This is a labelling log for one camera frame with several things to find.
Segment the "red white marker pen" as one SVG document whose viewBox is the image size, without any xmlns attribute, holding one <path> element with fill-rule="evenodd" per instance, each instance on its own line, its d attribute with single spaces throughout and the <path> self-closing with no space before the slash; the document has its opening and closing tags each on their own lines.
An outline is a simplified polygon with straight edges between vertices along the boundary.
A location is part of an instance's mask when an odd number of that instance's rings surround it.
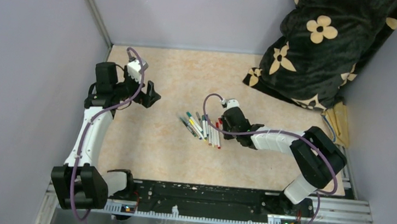
<svg viewBox="0 0 397 224">
<path fill-rule="evenodd" d="M 215 127 L 216 127 L 216 129 L 215 129 L 216 147 L 217 147 L 217 149 L 221 149 L 220 135 L 219 135 L 219 131 L 218 131 L 218 129 L 219 129 L 219 122 L 216 122 L 216 123 L 215 123 Z"/>
</svg>

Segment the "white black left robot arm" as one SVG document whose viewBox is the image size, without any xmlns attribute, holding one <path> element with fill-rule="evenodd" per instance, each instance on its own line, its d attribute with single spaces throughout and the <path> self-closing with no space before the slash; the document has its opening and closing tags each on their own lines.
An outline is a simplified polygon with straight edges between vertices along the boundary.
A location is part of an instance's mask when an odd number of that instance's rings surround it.
<svg viewBox="0 0 397 224">
<path fill-rule="evenodd" d="M 51 181 L 62 209 L 103 209 L 106 201 L 117 195 L 127 200 L 133 196 L 130 170 L 110 170 L 102 176 L 97 170 L 100 151 L 107 130 L 120 104 L 139 103 L 145 108 L 160 100 L 154 83 L 144 83 L 147 65 L 134 60 L 122 67 L 124 80 L 118 81 L 117 64 L 96 64 L 96 81 L 84 101 L 84 121 L 74 147 L 62 166 L 54 166 Z"/>
</svg>

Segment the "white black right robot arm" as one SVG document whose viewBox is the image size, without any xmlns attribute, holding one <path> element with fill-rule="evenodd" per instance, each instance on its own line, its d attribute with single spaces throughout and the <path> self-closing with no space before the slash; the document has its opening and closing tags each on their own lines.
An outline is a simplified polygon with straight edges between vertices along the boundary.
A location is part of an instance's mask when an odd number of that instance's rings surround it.
<svg viewBox="0 0 397 224">
<path fill-rule="evenodd" d="M 235 139 L 245 148 L 276 151 L 295 159 L 300 175 L 284 189 L 278 205 L 286 215 L 299 211 L 305 198 L 325 188 L 347 164 L 345 155 L 319 127 L 293 133 L 258 123 L 252 125 L 239 107 L 225 110 L 221 119 L 225 139 Z"/>
</svg>

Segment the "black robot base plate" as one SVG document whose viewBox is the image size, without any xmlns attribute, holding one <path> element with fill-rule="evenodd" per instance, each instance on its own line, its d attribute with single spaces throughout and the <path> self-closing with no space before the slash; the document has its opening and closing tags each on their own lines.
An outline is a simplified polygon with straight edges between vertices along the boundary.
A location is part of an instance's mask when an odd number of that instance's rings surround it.
<svg viewBox="0 0 397 224">
<path fill-rule="evenodd" d="M 273 215 L 295 222 L 314 212 L 311 199 L 294 205 L 277 191 L 152 180 L 134 180 L 110 198 L 137 205 L 139 212 L 253 223 L 267 223 Z"/>
</svg>

